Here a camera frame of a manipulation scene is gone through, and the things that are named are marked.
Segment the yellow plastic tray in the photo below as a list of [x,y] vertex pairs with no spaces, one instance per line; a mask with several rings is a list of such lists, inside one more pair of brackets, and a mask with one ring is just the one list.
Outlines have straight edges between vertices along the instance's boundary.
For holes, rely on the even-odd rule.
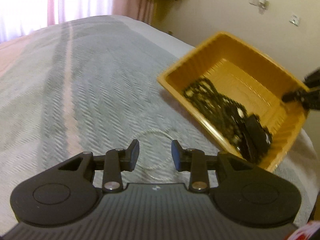
[[244,105],[248,113],[259,116],[273,139],[259,167],[273,172],[289,152],[309,113],[300,102],[284,103],[281,98],[286,93],[309,88],[266,54],[223,31],[215,33],[162,72],[157,77],[159,84],[218,145],[238,157],[240,153],[183,96],[183,90],[200,77],[208,78],[218,92]]

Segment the grey herringbone bed blanket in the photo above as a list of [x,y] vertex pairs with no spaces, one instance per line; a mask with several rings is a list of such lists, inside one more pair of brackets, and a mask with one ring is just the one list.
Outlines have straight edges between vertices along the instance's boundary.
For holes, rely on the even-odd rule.
[[[171,141],[217,154],[218,144],[158,82],[193,47],[125,16],[53,25],[1,44],[1,233],[15,226],[10,195],[20,182],[82,152],[131,140],[140,157],[125,182],[186,183]],[[301,130],[274,170],[302,194],[304,225],[318,193],[318,160]]]

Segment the pink curtain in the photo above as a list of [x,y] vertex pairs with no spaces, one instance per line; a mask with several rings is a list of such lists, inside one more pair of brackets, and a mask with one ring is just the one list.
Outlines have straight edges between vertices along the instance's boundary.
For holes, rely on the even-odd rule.
[[72,20],[121,15],[136,20],[139,0],[1,0],[1,42]]

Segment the white wall socket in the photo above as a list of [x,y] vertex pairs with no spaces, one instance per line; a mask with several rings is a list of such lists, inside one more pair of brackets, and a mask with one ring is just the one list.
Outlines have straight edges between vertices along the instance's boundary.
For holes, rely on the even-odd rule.
[[289,22],[298,27],[300,24],[300,17],[296,14],[292,14]]
[[269,1],[267,0],[249,0],[249,4],[258,7],[261,10],[267,10]]

